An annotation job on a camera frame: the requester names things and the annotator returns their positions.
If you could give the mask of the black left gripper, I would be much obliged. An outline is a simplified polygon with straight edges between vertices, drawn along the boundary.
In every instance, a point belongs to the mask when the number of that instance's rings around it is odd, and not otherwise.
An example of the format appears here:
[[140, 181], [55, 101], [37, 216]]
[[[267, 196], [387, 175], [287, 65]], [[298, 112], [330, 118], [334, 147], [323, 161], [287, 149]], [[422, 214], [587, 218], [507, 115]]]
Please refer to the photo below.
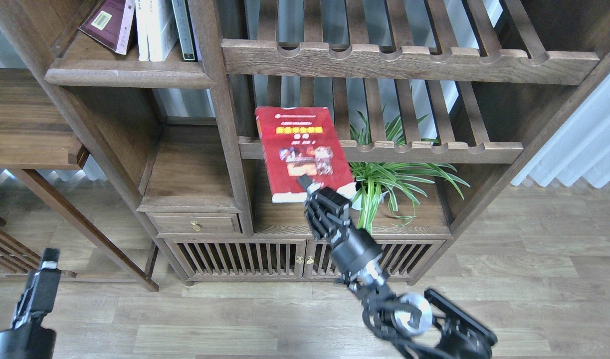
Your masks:
[[42, 326], [52, 311], [61, 271], [58, 248], [45, 248], [37, 270], [27, 274], [16, 305], [16, 325], [0, 332], [0, 359], [51, 359], [56, 331]]

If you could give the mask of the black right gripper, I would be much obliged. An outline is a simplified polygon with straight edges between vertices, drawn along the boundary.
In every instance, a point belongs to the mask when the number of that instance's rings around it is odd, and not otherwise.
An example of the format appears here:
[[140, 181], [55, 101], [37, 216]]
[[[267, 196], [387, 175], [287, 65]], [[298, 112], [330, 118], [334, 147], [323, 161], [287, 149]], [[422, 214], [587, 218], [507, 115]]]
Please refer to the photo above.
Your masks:
[[383, 285], [385, 275], [380, 267], [382, 247], [365, 230], [356, 228], [350, 218], [351, 202], [341, 194], [322, 187], [309, 175], [296, 178], [307, 193], [305, 218], [314, 238], [331, 246], [330, 257], [348, 282]]

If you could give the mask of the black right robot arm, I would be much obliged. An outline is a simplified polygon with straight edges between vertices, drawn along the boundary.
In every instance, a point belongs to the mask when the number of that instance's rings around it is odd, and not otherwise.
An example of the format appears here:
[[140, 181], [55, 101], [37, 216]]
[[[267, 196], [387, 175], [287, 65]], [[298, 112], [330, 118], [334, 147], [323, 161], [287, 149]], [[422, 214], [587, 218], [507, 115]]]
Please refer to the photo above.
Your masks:
[[435, 289], [423, 295], [397, 295], [380, 267], [382, 248], [350, 218], [348, 198], [308, 175], [305, 218], [315, 239], [330, 246], [340, 282], [360, 301], [362, 320], [373, 334], [391, 343], [406, 359], [489, 359], [498, 339], [493, 331]]

